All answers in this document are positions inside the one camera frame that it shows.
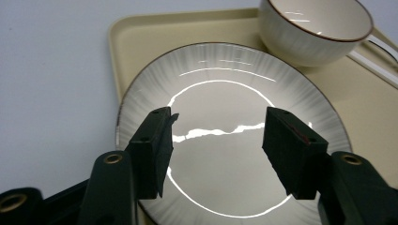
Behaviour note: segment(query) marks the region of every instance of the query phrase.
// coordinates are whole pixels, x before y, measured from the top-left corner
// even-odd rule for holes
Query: ceramic plate
[[[174,152],[163,198],[141,201],[159,224],[320,224],[317,200],[286,196],[261,148],[267,106],[294,113],[349,151],[338,114],[285,62],[255,49],[201,43],[168,52],[145,67],[120,108],[123,150],[146,115],[171,106]]]

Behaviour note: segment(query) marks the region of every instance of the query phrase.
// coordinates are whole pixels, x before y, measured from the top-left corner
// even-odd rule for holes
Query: bowl
[[[356,0],[262,0],[258,21],[269,52],[304,67],[344,57],[374,27],[370,13]]]

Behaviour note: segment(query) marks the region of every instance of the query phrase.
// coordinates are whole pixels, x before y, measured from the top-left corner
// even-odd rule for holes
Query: white background
[[[361,2],[398,43],[398,1]],[[107,43],[114,21],[258,5],[259,0],[2,0],[0,193],[35,187],[47,198],[87,179],[94,160],[115,150],[118,101]]]

